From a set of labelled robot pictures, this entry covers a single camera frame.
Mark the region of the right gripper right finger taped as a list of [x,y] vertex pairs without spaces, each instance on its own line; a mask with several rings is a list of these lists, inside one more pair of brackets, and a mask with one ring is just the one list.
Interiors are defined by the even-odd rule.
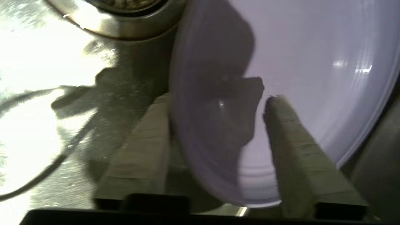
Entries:
[[367,202],[324,153],[283,96],[267,99],[264,123],[284,217],[366,219]]

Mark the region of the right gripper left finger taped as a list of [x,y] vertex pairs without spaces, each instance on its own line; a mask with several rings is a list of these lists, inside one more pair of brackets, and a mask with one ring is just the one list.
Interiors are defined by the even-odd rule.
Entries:
[[119,209],[132,194],[163,195],[170,157],[170,94],[157,97],[112,156],[94,192],[97,208]]

